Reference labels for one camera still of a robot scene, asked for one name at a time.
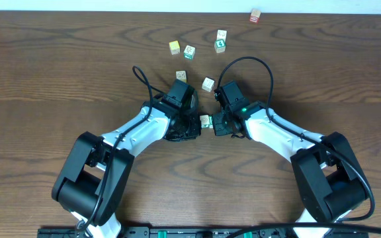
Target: wood grain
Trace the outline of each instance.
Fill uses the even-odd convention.
[[[227,49],[214,51],[217,29]],[[168,42],[196,47],[171,56]],[[188,71],[201,112],[219,110],[200,89],[240,56],[265,60],[275,75],[273,108],[295,124],[350,141],[377,207],[363,221],[381,226],[381,16],[0,12],[0,237],[35,237],[75,220],[50,191],[76,137],[101,134],[135,116],[148,98],[140,66],[164,91]],[[251,100],[265,100],[267,72],[233,66]],[[352,216],[364,214],[368,202]],[[117,217],[152,225],[255,225],[294,221],[302,211],[292,167],[246,139],[157,141],[136,158]]]

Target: black cable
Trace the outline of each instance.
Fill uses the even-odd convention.
[[[104,191],[105,191],[106,182],[108,180],[108,173],[110,171],[111,163],[112,163],[112,160],[114,159],[114,153],[115,153],[115,151],[117,149],[118,144],[120,143],[120,141],[122,141],[122,139],[124,138],[124,136],[127,133],[129,133],[134,128],[136,128],[136,126],[139,126],[142,122],[145,122],[149,118],[149,116],[151,115],[152,105],[153,105],[153,97],[152,97],[152,90],[151,89],[154,89],[156,91],[158,91],[158,89],[155,89],[155,88],[151,87],[151,85],[149,84],[148,79],[145,76],[145,73],[138,66],[133,66],[132,71],[133,71],[133,73],[135,74],[135,76],[139,80],[142,81],[142,79],[135,72],[135,69],[137,69],[141,73],[142,77],[144,77],[144,79],[145,79],[144,84],[148,87],[148,93],[149,93],[149,106],[148,106],[149,109],[148,109],[148,113],[139,122],[136,122],[133,126],[130,126],[124,132],[122,132],[122,133],[120,133],[118,135],[114,145],[112,145],[112,149],[111,149],[110,155],[108,157],[108,162],[106,163],[104,177],[102,179],[102,184],[101,184],[101,189],[99,190],[97,202],[96,202],[96,204],[95,204],[95,206],[93,208],[92,214],[89,217],[89,219],[86,221],[85,224],[80,223],[81,221],[77,222],[77,224],[75,226],[75,232],[76,233],[80,233],[80,232],[84,232],[84,231],[87,233],[87,228],[89,227],[91,222],[94,220],[95,216],[97,215],[98,209],[101,206],[101,203],[103,201],[103,194],[104,194]]]
[[[381,234],[381,227],[371,227],[366,225],[356,225],[356,224],[344,224],[344,223],[323,223],[323,222],[292,222],[292,223],[264,223],[261,225],[255,225],[245,229],[241,229],[228,235],[226,238],[234,238],[238,235],[245,234],[252,231],[260,231],[264,229],[278,229],[278,228],[330,228],[330,229],[348,229],[350,231],[366,232],[366,233],[376,233]]]
[[[267,98],[267,103],[266,103],[266,107],[265,107],[265,111],[266,111],[266,115],[267,117],[269,118],[269,120],[271,122],[274,122],[277,126],[279,126],[280,128],[300,137],[301,139],[305,139],[319,147],[321,147],[322,149],[326,150],[327,152],[329,152],[332,156],[335,156],[336,158],[338,158],[339,160],[341,160],[344,164],[346,164],[352,171],[354,171],[354,173],[356,174],[356,176],[358,177],[358,179],[361,181],[361,184],[362,186],[364,187],[364,189],[366,190],[367,192],[367,195],[368,197],[370,198],[370,210],[368,211],[368,213],[364,216],[361,216],[361,217],[357,217],[357,218],[341,218],[339,221],[360,221],[360,220],[364,220],[364,219],[367,219],[369,218],[373,212],[374,212],[374,209],[376,207],[376,202],[374,201],[374,196],[373,196],[373,193],[371,191],[371,187],[367,181],[366,178],[364,178],[363,176],[361,176],[361,174],[355,169],[354,165],[342,154],[328,148],[327,146],[323,145],[322,143],[319,143],[311,138],[308,138],[306,137],[304,134],[299,134],[298,132],[295,132],[294,130],[291,130],[290,128],[287,128],[286,126],[280,124],[279,122],[277,122],[273,116],[270,115],[270,112],[269,112],[269,108],[270,108],[270,103],[271,103],[271,98],[273,96],[273,85],[274,85],[274,79],[273,79],[273,73],[271,72],[271,69],[270,67],[261,59],[259,58],[255,58],[255,57],[252,57],[252,56],[245,56],[245,57],[241,57],[241,58],[238,58],[238,59],[235,59],[233,60],[231,63],[229,63],[229,65],[227,65],[223,72],[220,74],[220,77],[218,79],[218,84],[217,84],[217,89],[220,88],[220,83],[222,82],[222,78],[223,78],[223,75],[224,73],[236,62],[238,61],[241,61],[241,60],[255,60],[255,61],[258,61],[259,63],[262,63],[265,68],[267,69],[267,71],[269,72],[269,75],[270,75],[270,80],[271,80],[271,84],[270,84],[270,92],[269,92],[269,96]]]

